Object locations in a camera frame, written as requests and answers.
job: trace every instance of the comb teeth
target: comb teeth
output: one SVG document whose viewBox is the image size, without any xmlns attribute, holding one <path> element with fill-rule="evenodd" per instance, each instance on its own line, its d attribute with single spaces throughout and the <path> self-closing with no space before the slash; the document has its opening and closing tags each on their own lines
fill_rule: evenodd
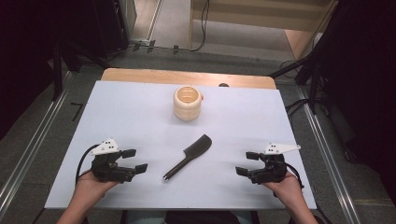
<svg viewBox="0 0 396 224">
<path fill-rule="evenodd" d="M 212 139 L 210 139 L 206 134 L 202 135 L 198 140 L 196 140 L 191 146 L 184 149 L 186 156 L 190 159 L 195 159 L 204 152 L 206 152 L 212 146 Z"/>
</svg>

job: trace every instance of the black cable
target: black cable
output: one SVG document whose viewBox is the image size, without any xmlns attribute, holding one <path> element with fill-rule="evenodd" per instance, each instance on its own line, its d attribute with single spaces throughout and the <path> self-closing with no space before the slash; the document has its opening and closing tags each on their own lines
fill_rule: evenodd
<svg viewBox="0 0 396 224">
<path fill-rule="evenodd" d="M 38 219 L 41 217 L 41 214 L 43 214 L 44 210 L 46 210 L 46 208 L 42 208 L 41 211 L 37 214 L 37 216 L 35 217 L 35 220 L 33 220 L 32 224 L 35 224 Z"/>
<path fill-rule="evenodd" d="M 301 189 L 303 189 L 303 188 L 304 188 L 304 185 L 303 185 L 303 182 L 301 181 L 300 174 L 298 173 L 297 169 L 294 168 L 292 165 L 286 163 L 286 162 L 285 162 L 285 164 L 286 164 L 286 166 L 289 167 L 289 168 L 291 169 L 291 171 L 296 175 L 297 180 L 298 180 L 298 183 L 300 184 Z"/>
<path fill-rule="evenodd" d="M 326 220 L 327 224 L 332 224 L 332 222 L 326 217 L 326 215 L 324 215 L 324 212 L 323 212 L 323 210 L 320 208 L 320 206 L 318 205 L 318 203 L 315 202 L 315 204 L 317 205 L 318 212 L 320 212 L 320 214 L 322 215 L 322 217 Z"/>
<path fill-rule="evenodd" d="M 279 66 L 279 69 L 281 69 L 282 66 L 283 66 L 283 64 L 285 64 L 285 63 L 297 63 L 297 61 L 295 61 L 295 60 L 285 61 L 285 62 L 283 62 L 283 63 Z M 283 76 L 284 76 L 284 77 L 287 77 L 287 78 L 293 78 L 293 77 L 288 77 L 288 76 L 286 76 L 286 73 L 283 74 Z"/>
<path fill-rule="evenodd" d="M 88 149 L 84 152 L 84 154 L 82 155 L 81 160 L 79 160 L 78 167 L 77 167 L 77 172 L 76 172 L 76 184 L 77 184 L 77 182 L 78 182 L 79 177 L 86 174 L 86 172 L 85 172 L 84 174 L 82 174 L 82 175 L 79 174 L 79 171 L 81 170 L 81 165 L 82 165 L 82 163 L 84 162 L 85 157 L 88 155 L 88 153 L 90 153 L 90 151 L 91 151 L 93 148 L 95 148 L 95 147 L 97 147 L 97 146 L 99 146 L 99 145 L 94 145 L 94 146 L 88 148 Z"/>
<path fill-rule="evenodd" d="M 207 15 L 209 14 L 209 0 L 206 0 L 204 9 L 202 10 L 202 15 L 201 15 L 201 29 L 202 29 L 202 42 L 201 45 L 197 49 L 192 49 L 190 51 L 198 51 L 200 50 L 204 45 L 206 41 L 206 23 L 207 23 Z"/>
<path fill-rule="evenodd" d="M 305 105 L 305 104 L 307 104 L 307 103 L 308 103 L 308 101 L 304 101 L 304 102 L 300 103 L 293 111 L 291 111 L 291 112 L 288 114 L 288 118 L 290 119 L 290 118 L 294 115 L 295 112 L 297 112 L 298 110 L 300 110 L 300 109 L 303 107 L 303 105 Z"/>
<path fill-rule="evenodd" d="M 203 34 L 203 38 L 202 38 L 202 41 L 201 41 L 201 45 L 200 45 L 197 49 L 177 49 L 177 50 L 180 50 L 180 51 L 192 51 L 192 52 L 194 52 L 194 51 L 200 50 L 200 49 L 205 45 L 205 42 L 206 42 L 206 23 L 207 23 L 207 15 L 209 14 L 209 6 L 210 6 L 209 0 L 206 0 L 206 3 L 205 3 L 205 5 L 204 5 L 204 8 L 203 8 L 202 14 L 201 14 L 201 29 L 202 29 L 202 34 Z M 137 45 L 132 45 L 132 46 L 128 47 L 127 49 L 123 49 L 123 50 L 120 50 L 120 51 L 115 52 L 115 53 L 122 53 L 122 52 L 125 52 L 125 51 L 127 51 L 127 50 L 134 49 L 136 46 L 137 46 Z M 138 47 L 139 47 L 139 48 L 150 48 L 150 49 L 169 49 L 169 50 L 175 50 L 175 49 L 173 49 L 173 48 L 168 48 L 168 47 L 156 47 L 156 46 L 143 46 L 143 45 L 139 45 Z"/>
<path fill-rule="evenodd" d="M 294 102 L 294 103 L 291 104 L 291 105 L 285 106 L 286 112 L 289 112 L 289 110 L 292 109 L 292 108 L 293 108 L 294 106 L 296 106 L 297 104 L 299 104 L 299 103 L 305 103 L 305 102 L 307 102 L 307 101 L 308 101 L 308 99 L 301 99 L 301 100 L 298 100 L 298 101 Z"/>
</svg>

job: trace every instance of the cable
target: cable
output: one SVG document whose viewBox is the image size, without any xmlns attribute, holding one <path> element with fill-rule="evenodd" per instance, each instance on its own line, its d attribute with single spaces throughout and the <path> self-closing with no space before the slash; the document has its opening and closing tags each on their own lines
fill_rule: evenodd
<svg viewBox="0 0 396 224">
<path fill-rule="evenodd" d="M 279 69 L 281 69 L 282 68 L 282 66 L 283 66 L 283 64 L 285 64 L 285 63 L 297 63 L 297 61 L 295 61 L 295 60 L 289 60 L 289 61 L 285 61 L 285 62 L 283 62 L 280 66 L 279 66 Z M 286 76 L 286 73 L 285 74 L 283 74 L 283 76 L 284 77 L 287 77 L 287 78 L 293 78 L 293 77 L 288 77 L 288 76 Z"/>
<path fill-rule="evenodd" d="M 304 185 L 303 185 L 303 182 L 301 181 L 300 174 L 298 173 L 297 169 L 294 168 L 292 165 L 286 163 L 286 162 L 285 162 L 285 164 L 286 164 L 286 166 L 289 167 L 289 168 L 291 169 L 291 171 L 296 175 L 297 180 L 298 180 L 298 183 L 300 184 L 301 189 L 303 189 L 303 188 L 304 188 Z"/>
<path fill-rule="evenodd" d="M 327 224 L 332 224 L 332 222 L 326 217 L 326 215 L 324 215 L 324 212 L 323 212 L 323 210 L 320 208 L 320 206 L 318 205 L 318 203 L 315 202 L 315 204 L 317 205 L 318 212 L 320 212 L 320 214 L 322 215 L 322 217 L 326 220 Z"/>
<path fill-rule="evenodd" d="M 43 214 L 44 210 L 46 210 L 46 208 L 42 208 L 41 211 L 37 214 L 37 216 L 35 217 L 35 220 L 33 220 L 32 224 L 35 224 L 38 219 L 41 217 L 41 214 Z"/>
<path fill-rule="evenodd" d="M 300 110 L 300 109 L 303 107 L 303 105 L 309 104 L 309 103 L 311 103 L 309 99 L 301 99 L 301 100 L 298 100 L 298 101 L 294 102 L 294 103 L 291 104 L 291 105 L 285 106 L 286 113 L 288 114 L 288 119 L 289 119 L 289 122 L 290 122 L 290 127 L 291 127 L 291 130 L 293 131 L 293 133 L 294 133 L 293 115 L 294 115 L 298 110 Z M 326 105 L 322 102 L 322 99 L 320 99 L 320 98 L 315 99 L 315 100 L 314 100 L 314 103 L 318 103 L 318 104 L 324 105 L 324 106 L 326 107 Z"/>
<path fill-rule="evenodd" d="M 203 34 L 201 45 L 197 49 L 177 49 L 177 50 L 194 52 L 194 51 L 200 50 L 205 45 L 205 42 L 206 42 L 206 23 L 207 23 L 207 15 L 209 14 L 209 6 L 210 6 L 209 0 L 206 0 L 206 3 L 204 5 L 204 8 L 203 8 L 202 14 L 201 14 L 201 29 L 202 29 L 202 34 Z M 122 52 L 125 52 L 125 51 L 130 50 L 130 49 L 135 49 L 135 47 L 147 48 L 147 49 L 169 49 L 169 50 L 175 50 L 173 48 L 168 48 L 168 47 L 144 46 L 144 45 L 135 44 L 135 45 L 129 46 L 127 49 L 123 49 L 123 50 L 120 50 L 120 51 L 114 52 L 114 53 L 122 53 Z"/>
<path fill-rule="evenodd" d="M 202 15 L 201 15 L 201 28 L 202 28 L 202 42 L 201 45 L 197 49 L 192 49 L 191 51 L 198 51 L 200 50 L 204 45 L 206 41 L 206 22 L 207 22 L 207 15 L 209 14 L 209 0 L 206 0 L 204 9 L 202 10 Z"/>
<path fill-rule="evenodd" d="M 79 179 L 82 175 L 85 175 L 85 174 L 87 173 L 87 172 L 84 172 L 84 173 L 81 174 L 81 175 L 79 174 L 79 171 L 80 171 L 80 169 L 81 169 L 81 165 L 82 165 L 82 163 L 84 162 L 85 157 L 88 155 L 88 153 L 90 153 L 90 151 L 91 151 L 93 148 L 95 148 L 95 147 L 97 147 L 97 146 L 99 146 L 99 145 L 94 145 L 94 146 L 88 148 L 88 149 L 84 152 L 84 154 L 82 155 L 81 160 L 79 160 L 78 167 L 77 167 L 77 172 L 76 172 L 76 184 L 77 184 L 77 182 L 78 182 L 78 179 Z"/>
</svg>

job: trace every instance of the gray floor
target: gray floor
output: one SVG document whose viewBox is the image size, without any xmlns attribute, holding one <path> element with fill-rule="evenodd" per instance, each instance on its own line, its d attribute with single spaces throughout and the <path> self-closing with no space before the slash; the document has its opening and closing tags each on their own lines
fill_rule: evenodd
<svg viewBox="0 0 396 224">
<path fill-rule="evenodd" d="M 274 31 L 274 35 L 269 34 L 271 32 L 267 34 L 268 38 L 277 42 L 275 44 L 274 42 L 272 42 L 273 44 L 262 44 L 267 46 L 264 48 L 269 48 L 263 51 L 257 50 L 263 56 L 245 50 L 244 47 L 238 48 L 239 50 L 230 49 L 230 45 L 235 46 L 235 43 L 240 43 L 235 42 L 235 39 L 238 39 L 236 35 L 234 35 L 234 39 L 226 41 L 233 44 L 224 47 L 223 44 L 216 43 L 213 39 L 215 36 L 210 37 L 213 35 L 213 33 L 210 33 L 207 39 L 208 44 L 203 48 L 203 52 L 181 51 L 174 55 L 172 50 L 155 49 L 151 53 L 146 53 L 146 50 L 142 48 L 138 51 L 130 50 L 121 53 L 111 64 L 121 68 L 265 76 L 276 71 L 282 62 L 290 60 L 291 55 L 285 36 L 279 31 Z M 161 37 L 156 35 L 156 38 L 159 42 Z M 72 120 L 78 109 L 71 103 L 85 104 L 94 82 L 101 78 L 102 73 L 103 70 L 96 64 L 86 64 L 82 67 L 80 73 L 73 74 L 64 102 L 41 143 L 28 173 L 21 182 L 3 219 L 1 219 L 1 223 L 31 223 L 44 206 L 49 195 L 50 185 L 55 179 L 64 153 L 78 125 L 79 116 L 77 120 Z M 292 71 L 287 76 L 293 77 L 295 73 L 295 71 Z M 299 99 L 297 87 L 288 77 L 283 76 L 276 79 L 276 86 L 281 92 L 285 105 Z M 37 126 L 45 116 L 50 106 L 51 96 L 52 87 L 50 86 L 36 98 L 29 109 L 15 123 L 8 135 L 0 142 L 2 155 L 0 158 L 2 170 L 0 184 L 4 185 L 11 176 L 15 165 L 35 134 Z M 320 109 L 318 109 L 318 112 L 322 130 L 328 139 L 332 154 L 346 182 L 361 223 L 394 223 L 396 209 L 381 185 L 378 175 L 366 165 L 351 164 L 344 159 L 344 146 L 335 133 L 332 123 L 320 112 Z M 347 223 L 329 173 L 318 150 L 312 128 L 303 110 L 295 114 L 292 126 L 296 141 L 302 146 L 300 152 L 318 204 L 332 223 Z M 62 211 L 59 210 L 46 210 L 37 223 L 54 223 L 61 213 Z M 285 211 L 259 211 L 259 216 L 261 223 L 288 223 L 289 220 Z M 120 211 L 93 210 L 90 214 L 92 223 L 118 223 L 118 220 L 120 220 Z"/>
</svg>

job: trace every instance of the metal rail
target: metal rail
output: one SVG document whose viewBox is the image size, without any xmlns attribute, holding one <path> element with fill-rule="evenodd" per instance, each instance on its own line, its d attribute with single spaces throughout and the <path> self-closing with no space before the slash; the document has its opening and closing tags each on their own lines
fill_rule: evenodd
<svg viewBox="0 0 396 224">
<path fill-rule="evenodd" d="M 301 87 L 298 87 L 298 93 L 301 99 L 307 99 L 308 96 Z M 323 157 L 324 163 L 326 164 L 327 171 L 329 172 L 330 179 L 334 186 L 335 193 L 337 194 L 338 201 L 343 209 L 346 221 L 349 224 L 360 224 L 358 213 L 356 211 L 355 205 L 352 198 L 347 190 L 347 185 L 345 184 L 343 177 L 338 170 L 337 164 L 332 156 L 332 151 L 326 141 L 326 137 L 320 128 L 318 118 L 313 115 L 309 105 L 304 105 L 305 114 L 308 117 L 309 124 L 311 125 L 314 136 L 318 142 L 319 151 Z"/>
<path fill-rule="evenodd" d="M 11 204 L 12 199 L 19 186 L 21 185 L 22 180 L 26 176 L 30 165 L 35 159 L 35 155 L 37 151 L 40 149 L 40 146 L 47 135 L 48 130 L 52 122 L 54 121 L 56 115 L 61 108 L 64 98 L 68 93 L 69 84 L 73 80 L 74 76 L 71 72 L 67 72 L 64 76 L 64 91 L 61 93 L 58 100 L 52 102 L 47 110 L 46 115 L 41 120 L 38 125 L 35 134 L 29 142 L 29 145 L 24 150 L 20 160 L 15 166 L 11 176 L 8 178 L 6 184 L 2 187 L 0 192 L 0 222 L 3 219 L 9 205 Z"/>
</svg>

